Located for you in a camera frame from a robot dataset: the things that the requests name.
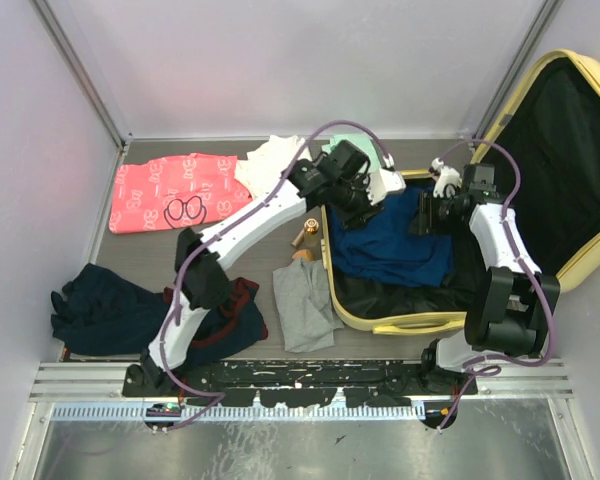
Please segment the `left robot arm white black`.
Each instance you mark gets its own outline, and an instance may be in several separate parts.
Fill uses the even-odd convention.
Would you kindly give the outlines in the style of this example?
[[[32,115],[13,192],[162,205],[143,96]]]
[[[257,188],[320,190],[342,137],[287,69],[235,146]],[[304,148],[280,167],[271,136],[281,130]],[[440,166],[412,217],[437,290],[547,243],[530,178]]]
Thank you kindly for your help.
[[[391,155],[383,156],[374,171],[361,153],[321,154],[315,161],[295,157],[274,188],[249,205],[200,232],[182,231],[173,298],[158,334],[141,355],[145,385],[158,396],[177,390],[177,368],[185,363],[204,317],[229,298],[227,269],[266,235],[323,205],[343,209],[354,226],[363,227],[387,196],[403,189]]]

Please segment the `grey shirt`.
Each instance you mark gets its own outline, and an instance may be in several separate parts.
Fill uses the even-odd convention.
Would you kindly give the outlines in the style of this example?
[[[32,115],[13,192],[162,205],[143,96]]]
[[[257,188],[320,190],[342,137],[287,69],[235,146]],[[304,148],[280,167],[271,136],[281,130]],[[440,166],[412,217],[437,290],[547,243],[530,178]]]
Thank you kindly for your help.
[[[334,332],[344,324],[334,313],[321,262],[298,258],[275,270],[273,291],[286,352],[310,353],[335,345]]]

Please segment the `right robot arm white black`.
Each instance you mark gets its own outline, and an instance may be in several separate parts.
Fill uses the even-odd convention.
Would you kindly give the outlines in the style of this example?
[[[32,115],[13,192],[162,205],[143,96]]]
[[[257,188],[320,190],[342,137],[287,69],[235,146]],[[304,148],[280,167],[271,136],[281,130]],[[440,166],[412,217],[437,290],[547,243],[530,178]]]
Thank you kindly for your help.
[[[529,257],[510,203],[509,197],[481,190],[451,198],[419,196],[412,231],[463,228],[477,240],[485,267],[462,332],[435,340],[422,352],[418,379],[429,393],[496,375],[498,362],[539,367],[553,355],[560,285]]]

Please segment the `pink patterned shirt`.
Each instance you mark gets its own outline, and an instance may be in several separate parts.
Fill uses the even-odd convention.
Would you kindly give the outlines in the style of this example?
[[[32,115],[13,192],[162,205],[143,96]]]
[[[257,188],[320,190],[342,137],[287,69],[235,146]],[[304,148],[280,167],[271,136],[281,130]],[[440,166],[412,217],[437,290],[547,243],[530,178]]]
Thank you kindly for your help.
[[[224,220],[251,202],[235,179],[235,156],[203,153],[123,164],[114,181],[109,230],[136,234]]]

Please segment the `white cloth garment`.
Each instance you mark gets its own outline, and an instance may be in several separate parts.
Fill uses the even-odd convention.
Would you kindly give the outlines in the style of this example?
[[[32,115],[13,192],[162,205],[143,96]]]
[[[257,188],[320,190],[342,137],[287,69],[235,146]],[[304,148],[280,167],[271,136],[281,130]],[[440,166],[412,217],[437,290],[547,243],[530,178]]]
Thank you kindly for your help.
[[[253,199],[271,192],[278,184],[282,173],[305,139],[296,135],[279,137],[271,135],[269,140],[246,154],[246,160],[238,160],[234,178],[250,193]],[[304,148],[300,159],[310,160],[310,152]]]

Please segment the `blue shirt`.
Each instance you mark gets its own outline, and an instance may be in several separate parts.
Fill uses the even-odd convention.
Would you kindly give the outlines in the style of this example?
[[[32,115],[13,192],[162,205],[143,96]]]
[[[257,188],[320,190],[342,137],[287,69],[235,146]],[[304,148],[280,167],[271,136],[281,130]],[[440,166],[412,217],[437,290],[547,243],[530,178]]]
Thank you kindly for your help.
[[[405,287],[434,287],[454,269],[452,237],[412,235],[420,188],[408,187],[385,199],[384,210],[365,228],[346,230],[327,210],[332,264],[345,275]]]

